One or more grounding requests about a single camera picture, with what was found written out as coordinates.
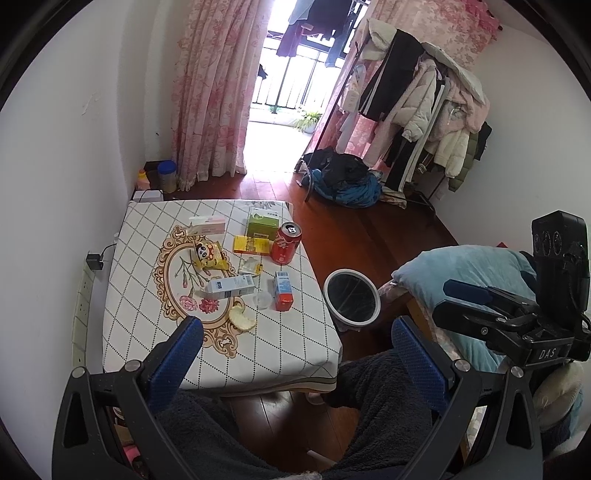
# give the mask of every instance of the charger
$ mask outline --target charger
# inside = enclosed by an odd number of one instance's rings
[[[92,271],[102,270],[105,264],[103,263],[103,257],[99,254],[88,254],[86,256],[86,265]]]

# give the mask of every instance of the screw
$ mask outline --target screw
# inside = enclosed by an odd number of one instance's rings
[[[511,367],[511,373],[514,377],[521,378],[523,377],[523,370],[519,367]]]
[[[80,378],[82,375],[84,375],[85,371],[86,370],[84,367],[76,367],[74,370],[72,370],[72,376],[74,378]]]
[[[454,365],[460,372],[467,372],[470,370],[470,362],[467,360],[456,360]]]
[[[139,360],[130,360],[129,362],[127,362],[125,364],[125,369],[128,372],[135,372],[136,370],[139,370],[139,368],[142,366],[142,362],[140,362]]]

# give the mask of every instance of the white box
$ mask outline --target white box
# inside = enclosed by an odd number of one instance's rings
[[[239,297],[254,293],[255,283],[252,275],[238,275],[237,277],[213,278],[201,291],[206,299],[219,300]]]
[[[163,202],[164,197],[160,190],[138,190],[134,193],[134,202]]]
[[[190,217],[187,235],[221,235],[226,231],[226,219],[222,216]]]

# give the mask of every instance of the green box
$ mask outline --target green box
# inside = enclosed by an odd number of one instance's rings
[[[273,210],[251,208],[248,213],[246,236],[274,240],[280,222],[281,217]]]

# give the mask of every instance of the cable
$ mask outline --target cable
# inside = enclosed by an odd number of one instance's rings
[[[150,190],[150,189],[148,189],[148,190],[144,190],[144,191],[142,192],[142,195],[140,195],[140,196],[139,196],[139,199],[138,199],[138,200],[134,200],[134,202],[137,202],[137,203],[141,202],[141,201],[142,201],[142,198],[144,198],[144,195],[145,195],[145,194],[146,194],[146,192],[148,192],[149,190]]]
[[[103,260],[103,256],[105,254],[105,251],[110,247],[114,247],[115,245],[117,245],[117,244],[110,244],[110,245],[106,246],[105,249],[103,250],[103,252],[100,254],[100,259]]]

